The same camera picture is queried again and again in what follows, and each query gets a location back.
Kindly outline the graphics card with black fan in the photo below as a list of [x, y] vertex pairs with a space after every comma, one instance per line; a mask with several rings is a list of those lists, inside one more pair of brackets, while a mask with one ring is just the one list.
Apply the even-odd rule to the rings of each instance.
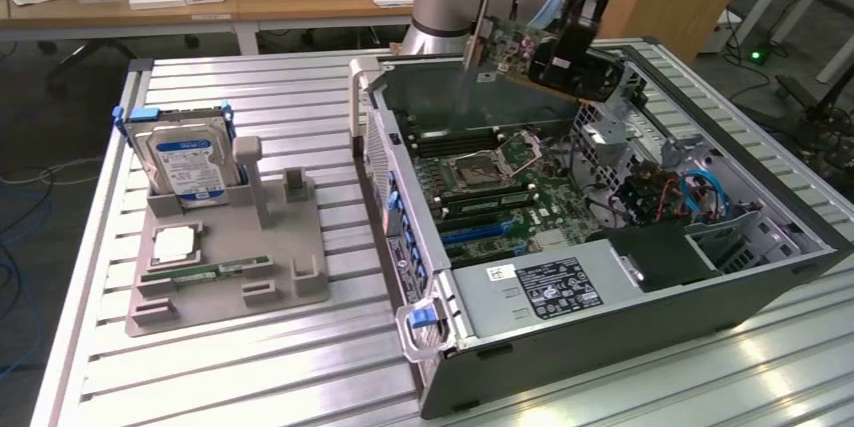
[[595, 49], [567, 68], [558, 65], [554, 47], [558, 42], [559, 20], [566, 0], [547, 0], [540, 11], [544, 26], [516, 20], [519, 2], [511, 2], [504, 18], [479, 14], [476, 30], [467, 47], [464, 68], [484, 69], [516, 82], [528, 82], [572, 98], [603, 102], [618, 88], [624, 64], [618, 56]]

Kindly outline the metal drive cage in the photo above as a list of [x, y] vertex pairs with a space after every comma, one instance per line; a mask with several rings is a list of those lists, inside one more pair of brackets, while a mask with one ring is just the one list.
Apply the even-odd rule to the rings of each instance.
[[624, 99], [582, 100], [575, 131], [599, 166], [627, 169], [632, 158], [662, 162], [666, 137], [646, 113]]

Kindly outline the metal socket cover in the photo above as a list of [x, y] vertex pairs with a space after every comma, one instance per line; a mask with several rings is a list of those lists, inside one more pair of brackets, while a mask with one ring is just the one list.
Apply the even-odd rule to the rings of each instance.
[[496, 152], [501, 172], [515, 177], [542, 158], [539, 139], [530, 131], [520, 130], [499, 146]]

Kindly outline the CPU socket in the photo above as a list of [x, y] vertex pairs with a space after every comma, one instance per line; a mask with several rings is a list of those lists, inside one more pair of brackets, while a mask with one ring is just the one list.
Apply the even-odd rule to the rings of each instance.
[[499, 149], [453, 157], [448, 165], [456, 185], [465, 191], [514, 183], [512, 170]]

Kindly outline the green motherboard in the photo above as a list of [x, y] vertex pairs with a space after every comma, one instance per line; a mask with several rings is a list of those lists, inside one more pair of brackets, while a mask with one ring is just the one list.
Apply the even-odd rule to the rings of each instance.
[[[520, 130], [539, 139], [542, 158], [524, 169], [508, 186], [465, 191], [457, 185], [448, 161], [480, 150], [495, 150]], [[600, 232], [603, 225], [590, 209], [591, 188], [570, 178], [570, 136], [544, 124], [484, 127], [464, 132], [411, 133], [408, 154], [416, 180], [435, 223], [487, 224], [511, 220], [507, 234], [443, 246], [451, 266], [461, 268], [580, 244]], [[464, 217], [443, 218], [439, 208], [453, 200], [504, 193], [536, 191], [539, 200], [530, 207]]]

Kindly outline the black equipment stand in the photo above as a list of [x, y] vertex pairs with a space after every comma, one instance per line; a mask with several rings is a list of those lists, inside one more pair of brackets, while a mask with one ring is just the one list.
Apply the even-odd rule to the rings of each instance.
[[782, 98], [792, 97], [800, 106], [791, 122], [791, 136], [811, 149], [827, 149], [828, 156], [842, 165], [854, 165], [854, 112], [838, 107], [836, 102], [852, 80], [854, 65], [818, 99], [792, 76], [776, 76], [776, 94]]

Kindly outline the blue expansion slot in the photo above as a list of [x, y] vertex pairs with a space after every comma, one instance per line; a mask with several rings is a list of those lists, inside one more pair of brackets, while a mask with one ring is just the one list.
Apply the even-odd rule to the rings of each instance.
[[443, 246], [492, 238], [508, 233], [514, 221], [507, 220], [487, 224], [461, 224], [447, 222], [436, 226]]

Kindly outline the gray metal disk bay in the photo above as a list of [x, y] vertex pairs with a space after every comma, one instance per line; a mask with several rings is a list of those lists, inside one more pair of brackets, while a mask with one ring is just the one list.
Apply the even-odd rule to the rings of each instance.
[[790, 260], [802, 254], [792, 238], [759, 211], [718, 223], [691, 224], [684, 232], [722, 274]]

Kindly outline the gray power supply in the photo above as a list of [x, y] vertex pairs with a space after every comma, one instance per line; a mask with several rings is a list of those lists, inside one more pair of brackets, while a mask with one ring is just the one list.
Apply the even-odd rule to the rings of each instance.
[[459, 268], [452, 278], [479, 338], [534, 329], [640, 296], [606, 240]]

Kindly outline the open black PC case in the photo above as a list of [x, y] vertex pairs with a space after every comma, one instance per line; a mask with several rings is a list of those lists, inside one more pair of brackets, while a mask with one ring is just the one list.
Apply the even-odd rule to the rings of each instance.
[[[607, 52], [624, 64], [616, 90], [666, 140], [662, 162], [627, 169], [594, 162], [576, 134], [580, 99], [451, 56], [379, 58], [353, 139], [359, 184], [392, 307], [436, 298], [455, 345], [408, 369], [421, 417], [489, 401], [686, 341], [734, 332], [788, 291], [854, 255], [854, 208], [808, 174], [746, 115], [660, 47], [628, 42]], [[408, 154], [408, 136], [544, 124], [570, 136], [570, 178], [591, 188], [600, 232], [640, 296], [552, 319], [534, 329], [473, 335]], [[722, 274], [684, 228], [759, 211], [802, 249], [794, 259]]]

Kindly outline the gray plastic parts rack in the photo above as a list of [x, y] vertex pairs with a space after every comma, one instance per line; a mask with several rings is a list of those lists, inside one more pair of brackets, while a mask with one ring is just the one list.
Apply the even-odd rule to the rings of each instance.
[[125, 332], [137, 337], [329, 298], [315, 182], [300, 168], [264, 180], [255, 136], [232, 143], [247, 181], [221, 204], [147, 198]]

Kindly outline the hard disk in blue caddy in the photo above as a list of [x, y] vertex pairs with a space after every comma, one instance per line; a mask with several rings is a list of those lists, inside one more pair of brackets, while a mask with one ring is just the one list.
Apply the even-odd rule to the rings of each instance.
[[151, 192], [172, 195], [185, 209], [225, 204], [244, 183], [232, 156], [233, 110], [227, 102], [196, 109], [136, 107], [112, 111], [149, 179]]

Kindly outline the silver CPU chip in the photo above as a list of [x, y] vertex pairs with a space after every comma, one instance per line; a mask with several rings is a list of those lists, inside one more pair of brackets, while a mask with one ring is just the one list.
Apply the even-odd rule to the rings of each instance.
[[168, 227], [156, 232], [152, 262], [164, 264], [183, 261], [195, 252], [196, 231], [189, 226]]

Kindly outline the green RAM stick on rack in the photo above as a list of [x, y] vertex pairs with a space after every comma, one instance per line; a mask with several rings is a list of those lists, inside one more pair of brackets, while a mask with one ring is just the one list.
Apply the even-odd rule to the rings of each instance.
[[268, 256], [259, 256], [225, 262], [180, 267], [168, 271], [143, 274], [140, 276], [140, 281], [153, 282], [159, 280], [169, 280], [175, 283], [208, 281], [212, 279], [243, 275], [256, 267], [260, 267], [261, 270], [265, 270], [271, 266], [271, 258]]

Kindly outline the black chair base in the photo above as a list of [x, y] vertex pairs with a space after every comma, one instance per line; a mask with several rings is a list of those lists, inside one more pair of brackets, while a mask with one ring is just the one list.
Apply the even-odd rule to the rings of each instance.
[[[184, 34], [183, 42], [184, 46], [189, 49], [196, 49], [200, 46], [200, 40], [193, 34]], [[54, 41], [36, 41], [36, 47], [44, 55], [53, 55], [57, 52], [57, 45]], [[58, 82], [61, 75], [76, 67], [96, 52], [104, 49], [113, 50], [129, 61], [139, 58], [131, 48], [117, 38], [96, 38], [84, 41], [81, 46], [72, 51], [72, 53], [58, 62], [58, 64], [56, 64], [45, 75], [45, 89], [52, 96], [61, 97], [66, 94], [66, 87]]]

